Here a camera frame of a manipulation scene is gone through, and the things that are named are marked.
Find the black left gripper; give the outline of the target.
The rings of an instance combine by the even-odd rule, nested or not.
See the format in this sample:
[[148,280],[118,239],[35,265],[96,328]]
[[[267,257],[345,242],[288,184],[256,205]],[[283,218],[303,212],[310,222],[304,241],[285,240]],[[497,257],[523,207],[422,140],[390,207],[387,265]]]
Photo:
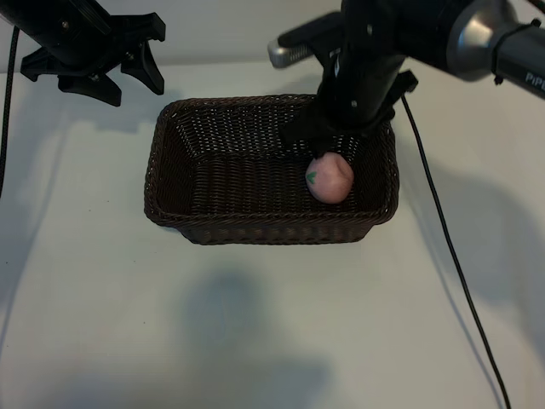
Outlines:
[[156,95],[164,93],[147,42],[165,39],[165,24],[155,13],[112,15],[96,1],[14,0],[1,2],[1,16],[40,45],[21,62],[21,73],[31,81],[61,75],[60,91],[120,107],[121,89],[100,75],[122,63],[122,73]]

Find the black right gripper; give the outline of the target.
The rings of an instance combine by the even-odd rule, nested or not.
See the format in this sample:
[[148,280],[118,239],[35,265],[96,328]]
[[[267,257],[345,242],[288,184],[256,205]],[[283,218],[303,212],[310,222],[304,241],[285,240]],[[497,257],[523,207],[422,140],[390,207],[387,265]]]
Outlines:
[[311,56],[323,67],[310,105],[280,132],[290,146],[304,144],[322,158],[336,135],[366,138],[394,118],[393,105],[417,85],[401,72],[406,58],[396,44],[401,1],[344,1],[341,9],[278,37],[278,65],[287,68]]

